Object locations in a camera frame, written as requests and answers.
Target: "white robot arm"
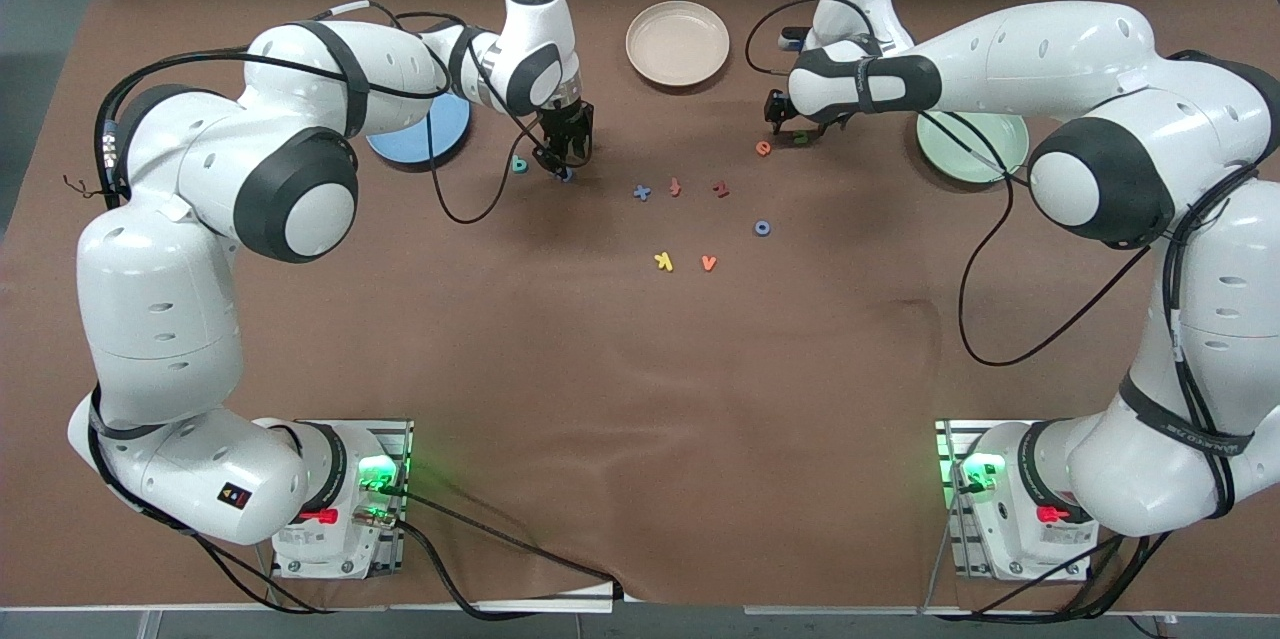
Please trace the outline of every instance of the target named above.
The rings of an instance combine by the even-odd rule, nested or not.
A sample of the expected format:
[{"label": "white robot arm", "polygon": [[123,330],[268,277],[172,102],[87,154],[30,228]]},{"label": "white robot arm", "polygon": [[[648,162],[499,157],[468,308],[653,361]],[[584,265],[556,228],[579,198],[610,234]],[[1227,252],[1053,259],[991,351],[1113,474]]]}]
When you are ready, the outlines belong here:
[{"label": "white robot arm", "polygon": [[[232,268],[243,250],[293,264],[333,251],[358,197],[347,140],[424,119],[444,90],[516,117],[559,119],[544,127],[549,170],[563,169],[568,152],[585,159],[591,106],[580,96],[564,0],[507,0],[507,10],[500,36],[301,20],[266,29],[248,53],[346,79],[251,61],[238,100],[168,85],[129,102],[114,177],[129,201],[92,220],[78,247],[99,388],[68,426],[72,446],[113,488],[238,544],[338,524],[312,533],[329,539],[276,551],[311,576],[364,575],[370,552],[360,533],[372,529],[352,521],[387,508],[387,497],[366,489],[392,481],[394,465],[365,429],[247,421],[223,407],[243,371]],[[488,42],[477,51],[488,79],[448,32]]]},{"label": "white robot arm", "polygon": [[[1164,261],[1189,207],[1280,143],[1275,78],[1199,53],[1164,59],[1129,6],[1015,6],[911,46],[888,0],[849,1],[863,14],[819,5],[790,97],[774,92],[767,119],[937,110],[1065,120],[1030,155],[1030,193],[1080,237],[1151,246]],[[1096,540],[1093,521],[1143,537],[1229,508],[1215,462],[1229,465],[1236,499],[1280,480],[1276,206],[1280,184],[1247,178],[1212,220],[1190,225],[1180,287],[1153,287],[1138,357],[1106,411],[979,439],[965,471],[986,489],[973,502],[992,530],[982,534],[996,576],[1043,574]],[[1178,295],[1172,311],[1166,291]],[[1190,420],[1185,368],[1207,428]]]}]

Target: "glowing green indicator light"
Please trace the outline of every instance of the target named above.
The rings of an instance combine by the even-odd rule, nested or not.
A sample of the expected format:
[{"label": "glowing green indicator light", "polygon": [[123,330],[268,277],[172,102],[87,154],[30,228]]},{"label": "glowing green indicator light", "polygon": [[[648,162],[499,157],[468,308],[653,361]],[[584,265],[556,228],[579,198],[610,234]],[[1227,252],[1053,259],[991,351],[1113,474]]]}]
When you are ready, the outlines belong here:
[{"label": "glowing green indicator light", "polygon": [[360,460],[360,487],[370,492],[381,492],[396,484],[396,462],[387,455]]},{"label": "glowing green indicator light", "polygon": [[988,492],[996,488],[996,475],[1005,470],[1005,457],[997,455],[973,455],[961,466],[970,485],[977,484]]}]

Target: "brown table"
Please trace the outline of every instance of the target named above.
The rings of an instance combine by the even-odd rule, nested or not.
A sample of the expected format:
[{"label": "brown table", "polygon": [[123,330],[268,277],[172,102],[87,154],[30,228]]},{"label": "brown table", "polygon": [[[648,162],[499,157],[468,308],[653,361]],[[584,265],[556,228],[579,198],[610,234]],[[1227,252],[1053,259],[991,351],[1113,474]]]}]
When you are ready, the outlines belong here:
[{"label": "brown table", "polygon": [[[343,1],[91,6],[0,256],[4,606],[242,601],[191,542],[132,515],[68,447],[67,416],[93,380],[76,239],[101,206],[61,177],[92,177],[95,109],[128,70]],[[379,1],[494,28],[503,19],[502,0]],[[623,50],[632,15],[663,0],[568,1],[598,106],[593,164],[572,184],[515,177],[499,209],[463,228],[442,215],[429,178],[379,165],[358,141],[362,202],[346,243],[312,265],[237,266],[247,368],[230,408],[412,417],[415,466],[443,467],[547,548],[612,571],[643,599],[920,604],[943,521],[934,419],[1101,410],[1137,348],[1151,268],[1036,360],[983,369],[959,347],[955,295],[1000,211],[998,190],[933,174],[905,115],[856,118],[815,146],[754,154],[768,133],[764,95],[781,79],[746,68],[742,38],[787,0],[695,0],[726,20],[733,55],[708,86],[677,93],[645,85]],[[916,37],[1029,1],[1043,0],[896,0]],[[1112,1],[1143,10],[1162,51],[1202,47],[1280,73],[1275,0]],[[780,20],[809,15],[804,6]],[[785,67],[768,42],[760,60]],[[228,65],[163,78],[241,88]],[[1048,127],[1033,123],[1034,138]],[[442,172],[456,211],[486,202],[512,137],[507,119],[476,115]],[[664,192],[671,177],[680,198]],[[731,196],[713,196],[717,181]],[[636,183],[654,188],[648,202],[632,198]],[[974,341],[995,356],[1034,343],[1124,261],[1018,201],[970,286]],[[758,219],[773,223],[771,237],[753,234]],[[675,273],[655,270],[659,251]],[[718,257],[710,274],[704,254]],[[1120,607],[1280,612],[1277,510],[1272,492],[1178,533]],[[474,598],[585,584],[410,516]],[[413,547],[407,554],[401,576],[301,590],[330,606],[443,601],[428,563]],[[945,571],[934,603],[973,607],[1005,589]],[[1061,594],[1029,602],[1050,607]]]}]

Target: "green plate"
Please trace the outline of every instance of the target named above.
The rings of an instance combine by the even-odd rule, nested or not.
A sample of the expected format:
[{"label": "green plate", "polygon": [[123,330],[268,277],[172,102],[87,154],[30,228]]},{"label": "green plate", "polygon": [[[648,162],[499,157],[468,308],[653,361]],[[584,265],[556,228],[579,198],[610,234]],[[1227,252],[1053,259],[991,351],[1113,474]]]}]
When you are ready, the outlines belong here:
[{"label": "green plate", "polygon": [[[998,164],[992,159],[987,143],[982,143],[982,140],[974,136],[968,127],[942,114],[942,111],[928,111],[928,114],[988,160],[988,164],[978,160],[934,127],[932,120],[918,117],[915,119],[915,137],[919,138],[920,150],[929,164],[952,179],[973,184],[988,184],[1000,179],[1000,172],[996,169]],[[956,111],[956,114],[968,119],[987,137],[987,141],[1000,152],[1000,159],[1005,161],[1010,173],[1018,170],[1027,161],[1030,141],[1027,137],[1027,123],[1021,117],[965,114],[964,111]]]}]

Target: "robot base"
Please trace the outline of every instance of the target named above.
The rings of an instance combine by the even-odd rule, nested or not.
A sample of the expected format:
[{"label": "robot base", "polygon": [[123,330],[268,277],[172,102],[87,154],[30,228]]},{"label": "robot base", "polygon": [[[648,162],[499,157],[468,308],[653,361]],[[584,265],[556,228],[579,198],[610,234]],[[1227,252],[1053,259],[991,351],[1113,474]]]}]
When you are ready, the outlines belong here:
[{"label": "robot base", "polygon": [[[986,490],[965,493],[948,506],[959,506],[951,517],[952,543],[959,574],[991,576],[1006,581],[1029,581],[1061,562],[1097,546],[1098,522],[1043,522],[1036,502],[1023,488],[1018,471],[1018,444],[1029,421],[940,421],[940,461],[945,487],[982,484]],[[1060,570],[1051,580],[1083,581],[1089,560]]]},{"label": "robot base", "polygon": [[347,447],[347,476],[330,508],[337,521],[308,519],[271,537],[275,558],[271,570],[284,579],[367,579],[399,570],[403,539],[397,530],[352,521],[356,510],[385,511],[404,519],[404,499],[360,488],[361,461],[394,464],[394,488],[408,487],[408,457],[413,423],[408,420],[311,420],[328,424]]}]

